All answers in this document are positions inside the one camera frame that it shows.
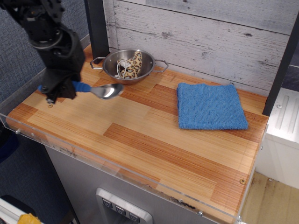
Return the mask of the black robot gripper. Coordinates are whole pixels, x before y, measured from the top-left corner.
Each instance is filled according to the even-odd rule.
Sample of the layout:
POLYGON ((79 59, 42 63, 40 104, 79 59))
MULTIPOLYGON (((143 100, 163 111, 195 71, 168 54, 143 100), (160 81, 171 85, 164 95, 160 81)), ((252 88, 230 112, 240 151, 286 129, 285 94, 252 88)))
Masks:
POLYGON ((25 30, 31 46, 46 66, 41 85, 52 88, 46 89, 47 103, 54 104, 57 98, 74 99, 73 81, 81 81, 80 72, 85 61, 77 33, 64 24, 26 25, 25 30))

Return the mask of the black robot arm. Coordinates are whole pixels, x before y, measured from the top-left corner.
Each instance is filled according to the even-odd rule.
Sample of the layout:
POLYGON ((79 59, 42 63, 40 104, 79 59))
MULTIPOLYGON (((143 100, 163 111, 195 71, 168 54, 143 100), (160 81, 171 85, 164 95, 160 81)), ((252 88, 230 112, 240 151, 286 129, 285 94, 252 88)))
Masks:
POLYGON ((74 82, 81 80, 85 55, 77 33, 62 23, 61 1, 2 0, 0 7, 26 31, 30 45, 46 66, 40 92, 48 104, 58 98, 74 99, 74 82))

